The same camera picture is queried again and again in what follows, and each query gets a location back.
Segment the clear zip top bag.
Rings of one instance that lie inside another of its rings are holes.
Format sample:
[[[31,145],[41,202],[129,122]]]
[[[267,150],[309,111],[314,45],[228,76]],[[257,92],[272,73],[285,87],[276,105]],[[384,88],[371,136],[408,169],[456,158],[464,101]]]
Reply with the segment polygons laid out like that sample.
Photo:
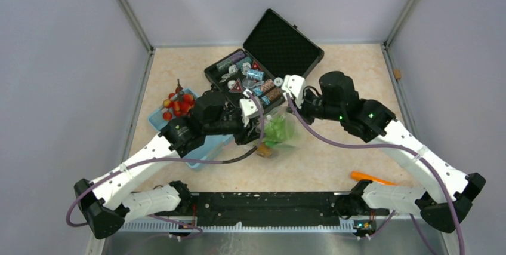
[[[287,106],[279,106],[264,117],[264,137],[256,154],[263,158],[281,158],[293,155],[307,140],[299,120]]]

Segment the green napa cabbage toy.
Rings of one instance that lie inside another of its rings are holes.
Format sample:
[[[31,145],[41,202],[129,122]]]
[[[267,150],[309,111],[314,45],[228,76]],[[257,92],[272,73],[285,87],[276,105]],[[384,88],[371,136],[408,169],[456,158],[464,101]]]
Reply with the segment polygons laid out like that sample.
[[[293,144],[297,139],[296,123],[285,113],[267,115],[264,123],[263,142],[267,146]]]

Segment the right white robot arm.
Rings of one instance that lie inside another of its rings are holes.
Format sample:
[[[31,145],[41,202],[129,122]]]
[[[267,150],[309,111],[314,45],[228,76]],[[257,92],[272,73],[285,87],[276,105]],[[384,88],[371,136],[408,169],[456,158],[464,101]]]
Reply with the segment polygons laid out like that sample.
[[[354,82],[342,72],[319,78],[320,92],[312,92],[302,76],[286,76],[283,90],[294,101],[305,125],[315,119],[339,122],[362,140],[364,148],[378,148],[419,182],[409,188],[361,180],[341,200],[339,215],[366,214],[389,209],[418,214],[445,233],[456,230],[470,211],[486,180],[479,173],[464,173],[442,160],[421,143],[377,100],[362,99]]]

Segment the orange brown fruit toy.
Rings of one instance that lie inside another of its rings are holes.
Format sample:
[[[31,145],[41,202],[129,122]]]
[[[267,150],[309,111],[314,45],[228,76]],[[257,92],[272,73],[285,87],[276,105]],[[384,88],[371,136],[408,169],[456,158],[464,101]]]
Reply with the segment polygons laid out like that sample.
[[[273,156],[273,154],[274,154],[273,149],[271,147],[265,145],[264,143],[262,143],[257,148],[256,153],[258,156],[263,157],[263,158],[269,158],[269,157]]]

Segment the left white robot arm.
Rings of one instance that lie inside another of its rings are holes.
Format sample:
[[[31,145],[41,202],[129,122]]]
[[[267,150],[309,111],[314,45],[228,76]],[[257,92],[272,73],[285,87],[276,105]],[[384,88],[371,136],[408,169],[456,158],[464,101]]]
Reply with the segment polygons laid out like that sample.
[[[67,212],[67,224],[75,226],[70,215],[78,207],[94,237],[105,239],[135,219],[160,212],[188,213],[193,205],[192,194],[181,181],[147,192],[136,189],[168,164],[189,162],[187,154],[203,146],[207,136],[232,134],[239,145],[262,140],[261,100],[249,90],[244,95],[239,108],[226,114],[224,94],[203,94],[188,115],[170,120],[145,147],[118,167],[93,180],[76,182],[76,199]]]

